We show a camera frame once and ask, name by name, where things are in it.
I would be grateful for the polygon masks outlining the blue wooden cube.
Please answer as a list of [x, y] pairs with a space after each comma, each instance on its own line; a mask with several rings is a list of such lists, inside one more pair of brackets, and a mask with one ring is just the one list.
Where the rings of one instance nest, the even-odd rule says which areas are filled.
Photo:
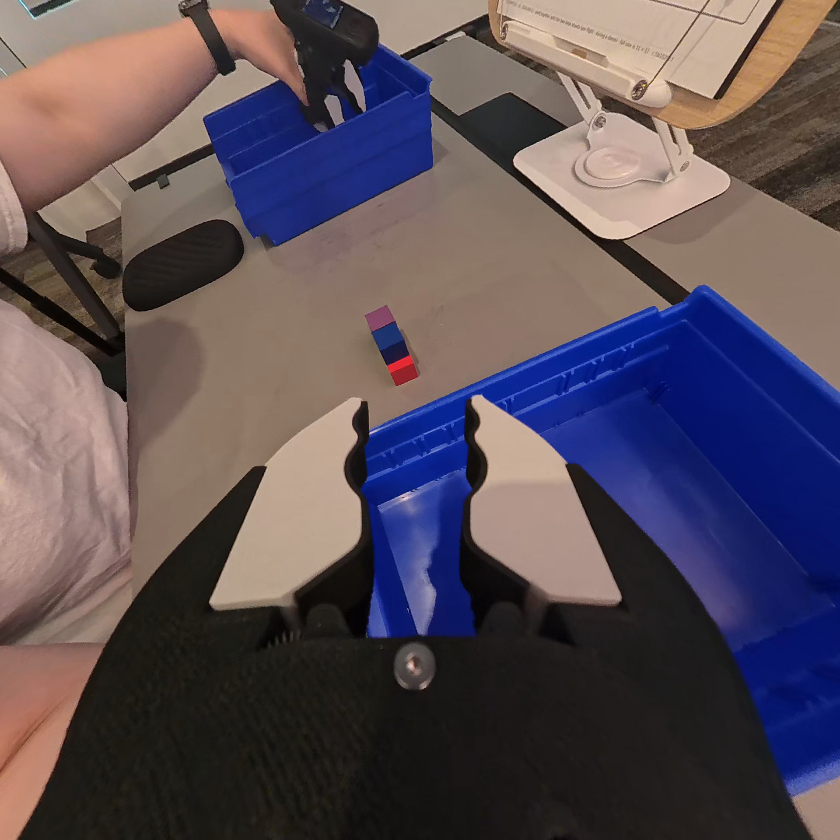
[[372, 331], [371, 335], [387, 366], [390, 367], [410, 356], [403, 334], [396, 322], [390, 322]]

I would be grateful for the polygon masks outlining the blue plastic bin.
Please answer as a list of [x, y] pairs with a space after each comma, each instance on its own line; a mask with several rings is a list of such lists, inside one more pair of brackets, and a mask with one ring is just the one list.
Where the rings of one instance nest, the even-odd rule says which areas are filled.
[[792, 796], [838, 776], [838, 391], [708, 287], [371, 430], [369, 633], [471, 633], [457, 571], [467, 400], [581, 465], [719, 625]]
[[321, 133], [276, 81], [204, 118], [247, 230], [281, 245], [434, 163], [431, 77], [381, 46], [360, 71], [367, 109]]

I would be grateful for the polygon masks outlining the black strip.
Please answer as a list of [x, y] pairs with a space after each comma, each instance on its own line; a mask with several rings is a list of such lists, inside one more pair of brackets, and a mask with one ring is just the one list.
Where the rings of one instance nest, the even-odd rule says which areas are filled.
[[634, 248], [622, 241], [594, 235], [516, 169], [513, 164], [515, 155], [523, 151], [529, 141], [547, 139], [550, 129], [563, 129], [561, 122], [512, 92], [503, 93], [462, 114], [456, 114], [435, 97], [431, 97], [431, 104], [433, 114], [669, 305], [677, 305], [688, 298], [690, 293], [687, 289]]

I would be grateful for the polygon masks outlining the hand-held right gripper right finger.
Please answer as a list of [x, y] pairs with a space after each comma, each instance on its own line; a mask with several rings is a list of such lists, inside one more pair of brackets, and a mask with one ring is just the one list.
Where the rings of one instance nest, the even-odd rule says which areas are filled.
[[543, 437], [483, 395], [465, 406], [463, 585], [474, 611], [513, 602], [619, 605], [620, 589], [571, 465]]

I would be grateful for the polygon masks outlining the instruction sheet board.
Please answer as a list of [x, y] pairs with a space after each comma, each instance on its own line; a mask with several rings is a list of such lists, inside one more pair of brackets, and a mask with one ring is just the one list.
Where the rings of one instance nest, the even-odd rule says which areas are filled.
[[773, 1], [502, 1], [506, 22], [601, 56], [637, 80], [706, 99], [732, 83], [778, 6]]

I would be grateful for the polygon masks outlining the person's leg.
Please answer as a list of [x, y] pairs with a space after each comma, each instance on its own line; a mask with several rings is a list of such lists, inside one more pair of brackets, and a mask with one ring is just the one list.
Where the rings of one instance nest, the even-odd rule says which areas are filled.
[[102, 644], [1, 647], [1, 838], [18, 838], [55, 768]]

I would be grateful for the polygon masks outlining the person's left hand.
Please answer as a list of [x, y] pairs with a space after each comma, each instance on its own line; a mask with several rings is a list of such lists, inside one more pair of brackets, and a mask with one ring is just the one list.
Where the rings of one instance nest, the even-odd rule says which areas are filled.
[[308, 105], [295, 39], [274, 11], [220, 10], [213, 19], [231, 57], [285, 82]]

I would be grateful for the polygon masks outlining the black chair base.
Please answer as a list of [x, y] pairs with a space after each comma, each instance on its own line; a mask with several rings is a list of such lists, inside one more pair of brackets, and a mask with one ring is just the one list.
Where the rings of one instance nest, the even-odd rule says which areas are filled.
[[125, 362], [125, 336], [117, 319], [100, 299], [88, 279], [73, 261], [80, 256], [91, 261], [92, 270], [105, 280], [121, 277], [120, 263], [108, 256], [100, 247], [59, 233], [38, 213], [26, 214], [28, 238], [34, 241], [47, 260], [63, 279], [70, 291], [87, 314], [101, 330], [101, 334], [74, 318], [67, 310], [47, 297], [38, 294], [22, 280], [15, 278], [1, 268], [2, 285], [28, 302], [32, 307], [59, 326], [68, 329], [85, 343], [105, 356], [97, 362], [105, 385], [127, 399], [127, 375]]

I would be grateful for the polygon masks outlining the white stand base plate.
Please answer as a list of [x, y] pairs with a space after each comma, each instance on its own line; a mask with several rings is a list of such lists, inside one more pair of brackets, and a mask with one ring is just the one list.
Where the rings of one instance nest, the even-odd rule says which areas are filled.
[[553, 70], [580, 115], [513, 164], [594, 235], [625, 240], [727, 191], [729, 175], [697, 158], [686, 131], [600, 97], [582, 80], [654, 109], [670, 103], [668, 82], [637, 80], [601, 56], [497, 17], [500, 42]]

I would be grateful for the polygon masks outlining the person's left forearm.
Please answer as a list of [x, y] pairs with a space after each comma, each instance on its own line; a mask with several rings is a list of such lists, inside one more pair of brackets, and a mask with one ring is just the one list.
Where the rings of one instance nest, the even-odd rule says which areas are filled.
[[1, 84], [1, 160], [17, 199], [37, 211], [150, 141], [214, 80], [188, 18], [104, 38]]

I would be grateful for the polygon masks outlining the black wristwatch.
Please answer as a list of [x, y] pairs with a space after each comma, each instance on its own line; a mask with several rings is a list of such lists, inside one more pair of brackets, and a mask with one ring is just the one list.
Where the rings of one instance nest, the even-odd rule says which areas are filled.
[[181, 17], [191, 20], [194, 24], [213, 59], [217, 74], [222, 77], [232, 74], [236, 69], [236, 62], [213, 20], [209, 2], [179, 1], [177, 8]]

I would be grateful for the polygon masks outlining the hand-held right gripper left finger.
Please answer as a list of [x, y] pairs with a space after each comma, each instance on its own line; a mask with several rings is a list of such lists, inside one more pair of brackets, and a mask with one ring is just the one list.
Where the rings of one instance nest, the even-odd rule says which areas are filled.
[[302, 610], [303, 588], [348, 555], [363, 533], [349, 457], [368, 429], [351, 397], [290, 438], [266, 469], [210, 596], [215, 611]]

